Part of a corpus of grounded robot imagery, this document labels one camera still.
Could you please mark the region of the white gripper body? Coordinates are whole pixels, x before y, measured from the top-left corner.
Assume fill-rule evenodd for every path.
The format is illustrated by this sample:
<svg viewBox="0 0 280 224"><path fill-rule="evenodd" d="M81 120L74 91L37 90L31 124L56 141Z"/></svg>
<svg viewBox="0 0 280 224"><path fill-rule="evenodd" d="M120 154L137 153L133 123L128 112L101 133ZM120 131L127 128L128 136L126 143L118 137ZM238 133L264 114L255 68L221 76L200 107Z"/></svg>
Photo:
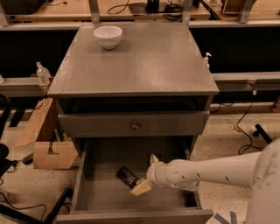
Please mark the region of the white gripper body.
<svg viewBox="0 0 280 224"><path fill-rule="evenodd" d="M153 162L147 170L146 177L153 186L167 187L169 182L165 175L167 164L161 161Z"/></svg>

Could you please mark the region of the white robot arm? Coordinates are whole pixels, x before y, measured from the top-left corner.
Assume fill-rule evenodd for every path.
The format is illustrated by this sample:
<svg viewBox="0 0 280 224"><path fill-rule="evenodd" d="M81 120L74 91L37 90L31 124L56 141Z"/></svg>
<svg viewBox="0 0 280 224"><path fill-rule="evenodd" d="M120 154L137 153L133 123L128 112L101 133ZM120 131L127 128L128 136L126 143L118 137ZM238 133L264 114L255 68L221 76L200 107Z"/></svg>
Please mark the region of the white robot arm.
<svg viewBox="0 0 280 224"><path fill-rule="evenodd" d="M152 155L146 177L131 193L138 196L153 187L194 191L201 181L249 188L246 224L280 224L280 139L261 152L204 161L164 163Z"/></svg>

